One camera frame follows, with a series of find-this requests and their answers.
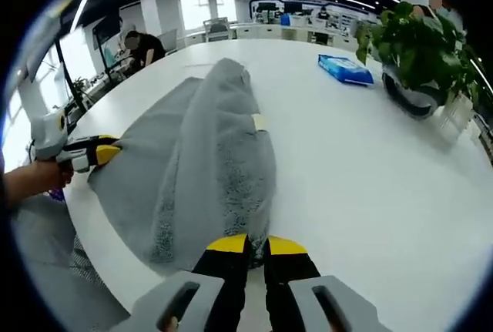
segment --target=human hand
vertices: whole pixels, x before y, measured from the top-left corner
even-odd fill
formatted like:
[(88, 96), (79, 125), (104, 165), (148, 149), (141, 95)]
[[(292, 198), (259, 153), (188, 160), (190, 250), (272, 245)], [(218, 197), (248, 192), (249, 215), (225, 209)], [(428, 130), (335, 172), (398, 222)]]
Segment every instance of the human hand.
[(37, 193), (64, 188), (72, 182), (73, 169), (62, 169), (55, 161), (36, 160), (26, 168), (26, 176)]

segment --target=green leaves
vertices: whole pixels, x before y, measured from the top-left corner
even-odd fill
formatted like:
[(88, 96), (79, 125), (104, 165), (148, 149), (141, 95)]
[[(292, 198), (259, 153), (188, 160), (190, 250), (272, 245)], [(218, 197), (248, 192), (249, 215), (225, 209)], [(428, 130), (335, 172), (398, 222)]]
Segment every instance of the green leaves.
[(366, 64), (372, 44), (385, 65), (397, 68), (404, 87), (419, 89), (435, 81), (438, 89), (433, 92), (440, 99), (445, 100), (451, 92), (463, 92), (476, 103), (480, 90), (474, 83), (475, 72), (469, 62), (470, 57), (475, 58), (474, 52), (466, 44), (456, 50), (458, 41), (465, 42), (464, 36), (440, 15), (411, 15), (413, 7), (400, 2), (394, 12), (382, 12), (382, 25), (363, 24), (358, 28), (357, 58)]
[(368, 46), (370, 45), (370, 26), (368, 24), (360, 23), (356, 31), (356, 40), (358, 49), (356, 51), (356, 57), (363, 64), (367, 63)]
[(360, 46), (360, 48), (356, 50), (356, 57), (358, 60), (360, 60), (363, 63), (363, 65), (367, 64), (367, 54), (368, 54), (368, 48), (362, 48)]
[(380, 20), (383, 25), (386, 25), (390, 18), (394, 16), (394, 13), (391, 10), (385, 10), (380, 14)]
[(397, 3), (394, 8), (395, 15), (400, 17), (409, 16), (412, 12), (413, 12), (413, 5), (405, 1)]
[(392, 47), (389, 42), (382, 42), (378, 46), (378, 55), (384, 64), (392, 63)]
[(413, 71), (413, 63), (416, 58), (416, 51), (413, 49), (406, 49), (401, 56), (399, 56), (399, 68), (398, 75), (403, 81), (405, 86), (414, 88), (416, 85), (413, 82), (411, 73)]

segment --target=potted plant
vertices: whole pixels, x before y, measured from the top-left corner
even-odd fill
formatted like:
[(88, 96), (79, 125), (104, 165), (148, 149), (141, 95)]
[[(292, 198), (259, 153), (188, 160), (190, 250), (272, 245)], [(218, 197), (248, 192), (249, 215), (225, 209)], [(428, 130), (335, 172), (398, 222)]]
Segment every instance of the potted plant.
[(359, 24), (356, 56), (366, 64), (371, 50), (382, 62), (385, 89), (404, 111), (417, 119), (427, 118), (459, 92), (477, 103), (465, 37), (452, 22), (440, 15), (415, 15), (408, 2), (382, 12), (381, 21), (381, 25)]

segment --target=human arm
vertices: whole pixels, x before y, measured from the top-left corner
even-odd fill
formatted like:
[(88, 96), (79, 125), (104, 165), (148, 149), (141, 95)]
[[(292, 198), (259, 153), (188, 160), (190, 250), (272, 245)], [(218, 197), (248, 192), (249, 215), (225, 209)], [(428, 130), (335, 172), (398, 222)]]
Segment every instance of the human arm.
[(150, 49), (146, 53), (146, 63), (144, 64), (144, 67), (150, 65), (153, 62), (153, 58), (154, 58), (154, 49)]
[(72, 180), (73, 171), (63, 171), (56, 161), (35, 161), (4, 174), (7, 207), (30, 196), (63, 188)]

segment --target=person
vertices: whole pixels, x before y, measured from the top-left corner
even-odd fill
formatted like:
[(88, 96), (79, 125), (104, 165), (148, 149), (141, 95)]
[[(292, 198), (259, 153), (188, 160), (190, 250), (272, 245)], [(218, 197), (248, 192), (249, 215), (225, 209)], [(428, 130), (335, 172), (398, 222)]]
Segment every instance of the person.
[(34, 161), (3, 172), (0, 152), (0, 200), (29, 282), (63, 330), (107, 330), (129, 317), (104, 283), (87, 255), (60, 200), (43, 193), (61, 189), (73, 171), (56, 161)]
[(162, 59), (165, 55), (163, 44), (154, 35), (130, 31), (125, 37), (125, 47), (135, 59), (138, 69)]
[(135, 24), (131, 22), (124, 22), (122, 18), (119, 18), (120, 33), (118, 34), (118, 47), (124, 52), (125, 47), (125, 37), (131, 31), (137, 30)]
[(415, 16), (427, 16), (428, 18), (437, 18), (438, 13), (442, 13), (443, 0), (428, 0), (428, 6), (416, 5), (413, 7), (413, 15)]
[(56, 161), (37, 160), (12, 170), (3, 177), (5, 204), (10, 209), (28, 197), (64, 188), (72, 181), (73, 173), (62, 171)]
[(329, 19), (329, 14), (327, 14), (327, 9), (325, 8), (325, 6), (320, 9), (320, 12), (318, 13), (317, 17), (321, 18), (322, 20)]

